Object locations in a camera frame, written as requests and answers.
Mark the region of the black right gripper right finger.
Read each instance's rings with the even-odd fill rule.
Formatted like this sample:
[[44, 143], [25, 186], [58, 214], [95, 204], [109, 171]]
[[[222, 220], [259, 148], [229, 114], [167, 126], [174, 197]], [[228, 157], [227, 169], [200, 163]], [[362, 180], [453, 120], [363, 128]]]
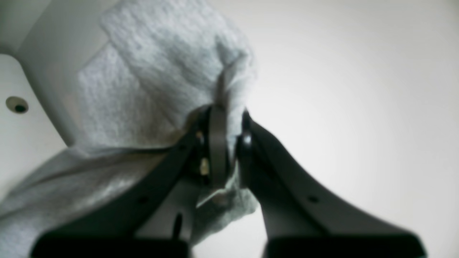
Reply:
[[262, 208], [264, 258], [425, 258], [418, 237], [341, 199], [245, 111], [237, 156]]

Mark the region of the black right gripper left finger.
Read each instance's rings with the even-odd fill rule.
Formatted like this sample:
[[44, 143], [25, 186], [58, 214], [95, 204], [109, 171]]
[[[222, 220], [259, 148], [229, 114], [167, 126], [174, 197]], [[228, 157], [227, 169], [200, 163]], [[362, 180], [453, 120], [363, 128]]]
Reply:
[[188, 258], [201, 195], [225, 188], [226, 114], [203, 107], [197, 121], [140, 182], [95, 211], [45, 233], [33, 258]]

